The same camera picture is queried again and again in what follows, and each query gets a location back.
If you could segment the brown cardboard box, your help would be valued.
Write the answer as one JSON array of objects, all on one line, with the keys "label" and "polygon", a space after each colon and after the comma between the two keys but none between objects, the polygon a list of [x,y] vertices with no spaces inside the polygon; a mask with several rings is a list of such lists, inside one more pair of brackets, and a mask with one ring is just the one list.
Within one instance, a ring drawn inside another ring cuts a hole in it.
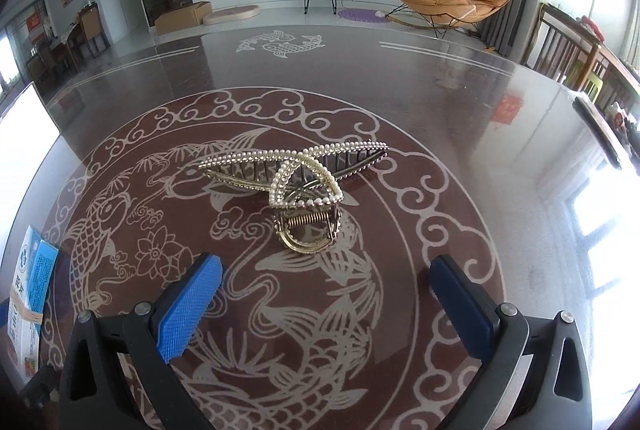
[{"label": "brown cardboard box", "polygon": [[170,34],[178,30],[200,26],[204,18],[212,12],[212,5],[209,1],[196,2],[191,5],[177,8],[162,14],[155,21],[156,33]]}]

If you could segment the pearl hair claw clip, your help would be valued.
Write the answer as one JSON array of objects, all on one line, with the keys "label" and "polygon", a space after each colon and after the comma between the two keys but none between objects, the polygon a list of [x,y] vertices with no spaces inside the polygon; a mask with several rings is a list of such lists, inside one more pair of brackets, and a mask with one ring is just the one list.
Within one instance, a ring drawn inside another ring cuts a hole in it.
[{"label": "pearl hair claw clip", "polygon": [[224,185],[266,193],[282,244],[298,254],[318,254],[340,232],[345,198],[340,182],[374,166],[387,152],[381,141],[341,142],[209,156],[196,168]]}]

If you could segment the white cardboard storage box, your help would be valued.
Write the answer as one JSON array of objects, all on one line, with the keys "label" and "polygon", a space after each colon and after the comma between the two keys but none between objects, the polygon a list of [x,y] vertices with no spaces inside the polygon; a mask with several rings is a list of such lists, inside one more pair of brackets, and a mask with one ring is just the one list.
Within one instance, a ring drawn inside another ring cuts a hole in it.
[{"label": "white cardboard storage box", "polygon": [[33,84],[1,116],[1,253],[18,209],[60,130]]}]

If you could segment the blue white medicine box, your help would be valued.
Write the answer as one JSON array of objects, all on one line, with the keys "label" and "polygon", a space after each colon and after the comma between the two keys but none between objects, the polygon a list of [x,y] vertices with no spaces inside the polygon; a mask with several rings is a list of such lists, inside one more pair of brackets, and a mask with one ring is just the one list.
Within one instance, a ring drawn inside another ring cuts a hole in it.
[{"label": "blue white medicine box", "polygon": [[25,381],[38,372],[44,304],[57,257],[58,248],[29,226],[14,268],[6,324],[9,357]]}]

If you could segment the orange lounge chair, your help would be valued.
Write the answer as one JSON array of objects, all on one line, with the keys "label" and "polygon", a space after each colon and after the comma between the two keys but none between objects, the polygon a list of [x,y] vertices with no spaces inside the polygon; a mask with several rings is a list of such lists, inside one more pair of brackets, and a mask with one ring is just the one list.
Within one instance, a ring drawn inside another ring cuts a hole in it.
[{"label": "orange lounge chair", "polygon": [[419,25],[401,20],[402,13],[416,15],[426,21],[423,29],[431,29],[444,38],[453,29],[466,29],[477,36],[480,24],[505,8],[512,0],[399,0],[400,5],[384,15],[386,20],[409,27]]}]

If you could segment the dark wooden dining chair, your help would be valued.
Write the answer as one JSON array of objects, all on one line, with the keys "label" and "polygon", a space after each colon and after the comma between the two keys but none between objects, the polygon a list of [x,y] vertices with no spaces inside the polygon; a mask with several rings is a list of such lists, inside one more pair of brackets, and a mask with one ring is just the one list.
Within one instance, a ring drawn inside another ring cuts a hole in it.
[{"label": "dark wooden dining chair", "polygon": [[521,64],[570,89],[582,90],[591,75],[604,78],[602,42],[559,8],[541,3]]}]

